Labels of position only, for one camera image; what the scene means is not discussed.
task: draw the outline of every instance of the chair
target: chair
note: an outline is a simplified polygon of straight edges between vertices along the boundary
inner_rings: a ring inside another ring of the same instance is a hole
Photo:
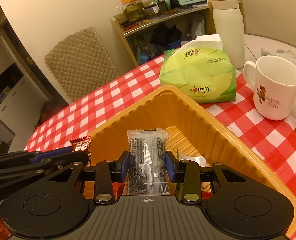
[[[93,25],[57,43],[44,63],[72,101],[119,76]]]

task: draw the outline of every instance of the white mug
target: white mug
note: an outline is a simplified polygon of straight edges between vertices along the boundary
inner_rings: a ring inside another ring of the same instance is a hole
[[[247,61],[243,76],[250,85],[257,111],[271,120],[286,118],[296,97],[296,66],[277,56]]]

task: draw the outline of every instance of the cartoon print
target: cartoon print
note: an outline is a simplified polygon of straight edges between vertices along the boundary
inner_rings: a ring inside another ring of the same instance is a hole
[[[265,89],[265,87],[260,86],[260,91],[257,88],[257,95],[259,96],[259,102],[261,104],[262,104],[261,100],[265,102],[266,101],[266,89]]]

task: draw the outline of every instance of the table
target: table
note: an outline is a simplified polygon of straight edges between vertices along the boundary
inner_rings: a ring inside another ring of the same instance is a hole
[[[274,42],[277,41],[246,35],[246,59],[255,61],[262,44],[271,49]],[[158,77],[162,62],[163,57],[158,57],[66,107],[37,128],[26,149],[56,149],[70,145],[70,139],[87,135],[160,87]],[[236,74],[236,101],[204,104],[203,107],[243,140],[296,195],[296,119],[291,116],[284,121],[263,118],[254,109],[252,91],[243,75],[238,70]]]
[[[257,35],[245,35],[244,41],[246,43],[246,46],[253,54],[252,60],[247,57],[246,54],[246,60],[251,60],[253,62],[256,62],[256,59],[258,59],[261,55],[261,48],[265,48],[266,50],[272,52],[276,51],[277,49],[283,49],[283,50],[292,50],[296,54],[296,48],[285,44],[280,41],[272,40],[265,37],[260,37]],[[292,109],[290,112],[290,115],[293,116],[296,119],[296,98],[294,100],[294,103],[292,105]]]

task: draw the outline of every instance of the clear plastic wrapper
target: clear plastic wrapper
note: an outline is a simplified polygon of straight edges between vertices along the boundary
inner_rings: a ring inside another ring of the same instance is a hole
[[[169,195],[164,153],[168,132],[129,130],[130,169],[125,195]]]
[[[180,161],[181,160],[190,160],[190,161],[194,161],[194,162],[198,163],[200,167],[206,166],[206,159],[203,156],[188,157],[188,156],[185,156],[179,152],[179,160]]]

